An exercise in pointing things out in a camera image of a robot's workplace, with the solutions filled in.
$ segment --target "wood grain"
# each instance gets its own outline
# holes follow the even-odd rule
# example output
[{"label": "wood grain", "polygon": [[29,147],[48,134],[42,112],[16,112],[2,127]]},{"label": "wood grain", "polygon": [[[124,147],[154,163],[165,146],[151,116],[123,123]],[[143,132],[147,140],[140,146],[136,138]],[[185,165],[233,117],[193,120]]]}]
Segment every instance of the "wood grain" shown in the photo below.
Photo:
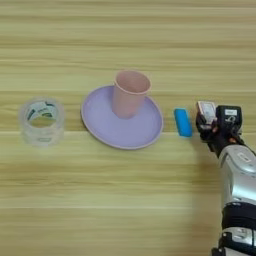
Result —
[{"label": "wood grain", "polygon": [[[0,0],[1,255],[203,256],[220,231],[217,160],[177,135],[175,107],[241,105],[256,148],[255,0]],[[165,127],[138,151],[98,142],[80,118],[91,90],[139,69]],[[64,139],[23,142],[18,110],[63,103]]]}]

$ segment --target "lavender plate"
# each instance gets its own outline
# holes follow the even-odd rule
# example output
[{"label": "lavender plate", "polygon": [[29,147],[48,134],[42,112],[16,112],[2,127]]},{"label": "lavender plate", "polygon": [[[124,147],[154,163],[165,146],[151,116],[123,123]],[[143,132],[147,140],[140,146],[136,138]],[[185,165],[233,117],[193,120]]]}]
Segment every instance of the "lavender plate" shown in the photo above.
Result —
[{"label": "lavender plate", "polygon": [[100,141],[121,149],[139,149],[154,143],[163,129],[161,111],[146,97],[137,115],[118,118],[111,108],[114,86],[92,91],[82,104],[85,126]]}]

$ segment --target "pink cup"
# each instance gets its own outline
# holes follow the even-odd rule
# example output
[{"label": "pink cup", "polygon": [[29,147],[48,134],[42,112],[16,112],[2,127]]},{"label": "pink cup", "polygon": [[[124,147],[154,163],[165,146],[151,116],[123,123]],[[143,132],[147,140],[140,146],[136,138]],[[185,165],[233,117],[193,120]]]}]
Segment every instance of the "pink cup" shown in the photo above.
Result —
[{"label": "pink cup", "polygon": [[149,79],[137,71],[120,71],[116,76],[112,110],[120,118],[131,118],[143,104]]}]

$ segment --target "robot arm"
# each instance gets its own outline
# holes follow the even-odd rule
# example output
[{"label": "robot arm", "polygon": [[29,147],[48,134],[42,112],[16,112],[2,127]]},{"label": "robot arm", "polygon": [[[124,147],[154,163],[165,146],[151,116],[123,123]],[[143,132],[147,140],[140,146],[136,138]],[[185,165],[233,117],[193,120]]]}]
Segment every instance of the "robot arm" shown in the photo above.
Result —
[{"label": "robot arm", "polygon": [[198,102],[196,125],[221,169],[222,234],[211,255],[256,255],[256,157],[240,138],[241,108]]}]

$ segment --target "blue block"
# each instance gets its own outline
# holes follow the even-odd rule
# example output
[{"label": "blue block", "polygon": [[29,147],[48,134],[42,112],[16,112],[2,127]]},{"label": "blue block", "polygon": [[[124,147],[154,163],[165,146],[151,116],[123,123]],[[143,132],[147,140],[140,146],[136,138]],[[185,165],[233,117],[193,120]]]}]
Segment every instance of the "blue block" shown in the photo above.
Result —
[{"label": "blue block", "polygon": [[186,109],[176,108],[174,110],[174,116],[175,116],[179,135],[183,137],[191,137],[192,126],[191,126]]}]

